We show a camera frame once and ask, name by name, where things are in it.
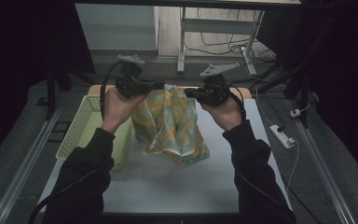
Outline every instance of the wrist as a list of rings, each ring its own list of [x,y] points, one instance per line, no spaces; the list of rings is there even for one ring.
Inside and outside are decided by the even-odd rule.
[[[240,125],[242,123],[241,120],[241,115],[235,113],[233,115],[230,115],[227,119],[226,122],[223,126],[223,130],[225,130],[226,132],[237,127],[238,125]]]
[[[104,119],[103,124],[101,125],[101,129],[103,129],[111,134],[115,134],[115,132],[119,126],[120,126],[120,124],[116,120]]]

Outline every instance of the person's right hand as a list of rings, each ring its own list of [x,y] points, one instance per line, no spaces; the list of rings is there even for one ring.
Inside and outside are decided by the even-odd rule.
[[[231,98],[220,106],[209,106],[201,104],[202,109],[208,111],[217,125],[225,131],[240,125],[241,112],[238,104]]]

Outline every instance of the black curtain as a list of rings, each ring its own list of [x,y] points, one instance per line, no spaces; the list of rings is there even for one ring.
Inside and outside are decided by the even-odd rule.
[[[349,1],[315,57],[317,111],[358,162],[358,1]]]
[[[53,64],[60,80],[95,73],[74,2],[0,0],[0,145]]]

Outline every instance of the white surface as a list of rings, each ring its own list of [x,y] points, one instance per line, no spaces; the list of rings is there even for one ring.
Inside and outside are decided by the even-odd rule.
[[[268,143],[255,100],[245,100],[245,109],[255,137]],[[133,138],[127,166],[120,173],[112,174],[112,183],[103,195],[105,213],[238,212],[230,146],[222,136],[223,130],[200,105],[197,112],[211,157],[189,166],[178,165],[167,154],[144,155],[145,145]],[[272,154],[268,163],[287,201]],[[56,163],[41,200],[51,192],[61,165],[59,161]]]
[[[76,10],[89,49],[158,48],[157,7],[76,4]]]

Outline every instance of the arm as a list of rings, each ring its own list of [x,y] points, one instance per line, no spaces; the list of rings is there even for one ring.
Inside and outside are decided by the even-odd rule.
[[[105,95],[105,118],[88,145],[76,147],[63,163],[51,194],[66,188],[81,177],[95,171],[80,185],[63,193],[48,204],[43,223],[98,223],[103,213],[103,193],[109,187],[109,171],[114,133],[147,94],[129,99],[116,88]]]
[[[224,105],[202,105],[202,108],[225,130],[223,136],[231,145],[234,183],[239,192],[243,223],[296,223],[268,165],[271,149],[262,140],[255,139],[249,120],[242,122],[238,105],[229,99]]]

